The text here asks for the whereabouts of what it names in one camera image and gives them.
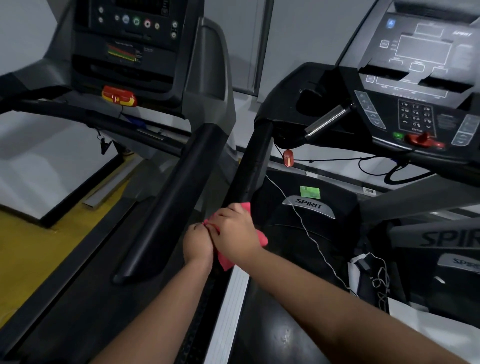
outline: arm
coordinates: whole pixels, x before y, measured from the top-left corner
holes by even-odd
[[[464,363],[427,337],[353,295],[260,247],[239,204],[208,227],[217,249],[245,270],[296,319],[333,362]]]
[[[157,298],[101,353],[93,364],[172,364],[195,314],[212,269],[213,245],[201,224],[183,240],[185,266]]]

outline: treadmill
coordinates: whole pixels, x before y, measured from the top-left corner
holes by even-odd
[[[81,108],[65,102],[71,92],[175,115],[192,132]],[[221,207],[234,177],[224,34],[203,0],[72,0],[44,58],[0,76],[0,112],[11,110],[81,122],[145,159],[0,330],[0,360],[87,363],[181,269],[185,228]]]
[[[480,328],[480,218],[450,212],[480,202],[480,7],[470,1],[375,2],[335,66],[305,63],[272,90],[224,200],[252,203],[266,249],[347,291],[348,262],[384,259],[390,291],[360,276],[358,296],[378,293]],[[389,185],[366,198],[289,169],[275,144],[349,149],[393,159]],[[413,164],[429,172],[407,180]],[[300,187],[318,188],[306,198]],[[455,218],[432,212],[445,211]],[[370,259],[375,278],[382,264]],[[238,267],[218,274],[203,318],[187,340],[187,363],[327,363],[295,320]],[[389,312],[388,303],[383,306]]]

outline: blue icon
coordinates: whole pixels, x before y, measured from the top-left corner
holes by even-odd
[[[387,28],[392,29],[395,26],[395,22],[396,22],[395,19],[388,19]]]

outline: person's left arm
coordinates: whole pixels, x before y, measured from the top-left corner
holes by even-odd
[[[172,364],[193,319],[213,263],[213,245],[202,224],[183,240],[185,266],[157,298],[92,364]]]

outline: pink cloth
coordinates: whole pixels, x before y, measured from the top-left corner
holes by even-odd
[[[250,208],[250,202],[244,202],[243,204],[240,204],[245,210],[248,211],[249,214],[252,213],[252,210]],[[204,221],[204,225],[207,225],[208,224],[208,220],[205,220]],[[218,233],[220,233],[220,229],[218,228],[218,226],[215,226],[215,225],[212,225],[215,227],[215,229],[217,230]],[[257,234],[258,234],[258,240],[260,242],[260,245],[261,246],[266,246],[268,244],[268,239],[267,237],[265,236],[264,233],[262,233],[261,231],[258,231],[257,230]],[[227,258],[225,258],[222,253],[218,252],[218,261],[220,262],[223,270],[226,272],[227,270],[229,269],[232,269],[235,264],[233,264],[232,262],[230,262]]]

